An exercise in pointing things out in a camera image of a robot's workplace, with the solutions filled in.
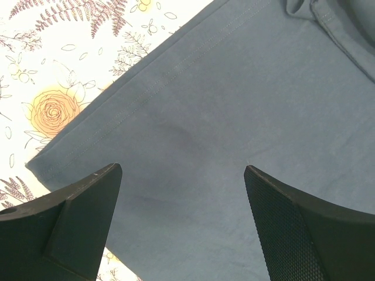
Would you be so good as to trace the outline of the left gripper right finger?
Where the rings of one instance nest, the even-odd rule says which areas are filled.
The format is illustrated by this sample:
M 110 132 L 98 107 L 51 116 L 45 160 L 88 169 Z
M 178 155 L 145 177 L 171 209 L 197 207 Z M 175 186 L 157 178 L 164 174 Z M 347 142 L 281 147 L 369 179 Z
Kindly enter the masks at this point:
M 244 181 L 271 280 L 374 280 L 374 215 L 291 187 L 254 166 Z

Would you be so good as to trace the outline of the blue grey t shirt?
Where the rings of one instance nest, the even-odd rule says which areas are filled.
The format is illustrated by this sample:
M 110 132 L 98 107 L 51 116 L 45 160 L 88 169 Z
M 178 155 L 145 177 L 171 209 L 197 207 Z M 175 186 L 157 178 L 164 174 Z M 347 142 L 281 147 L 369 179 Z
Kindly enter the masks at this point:
M 267 280 L 244 170 L 374 211 L 374 2 L 214 1 L 27 165 L 123 169 L 108 236 L 143 280 Z

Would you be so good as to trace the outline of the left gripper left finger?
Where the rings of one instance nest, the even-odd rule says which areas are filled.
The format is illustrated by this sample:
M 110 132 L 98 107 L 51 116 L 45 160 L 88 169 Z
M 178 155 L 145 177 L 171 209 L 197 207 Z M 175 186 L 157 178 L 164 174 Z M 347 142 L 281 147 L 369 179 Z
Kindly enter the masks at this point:
M 1 211 L 1 280 L 96 280 L 122 179 L 118 163 Z

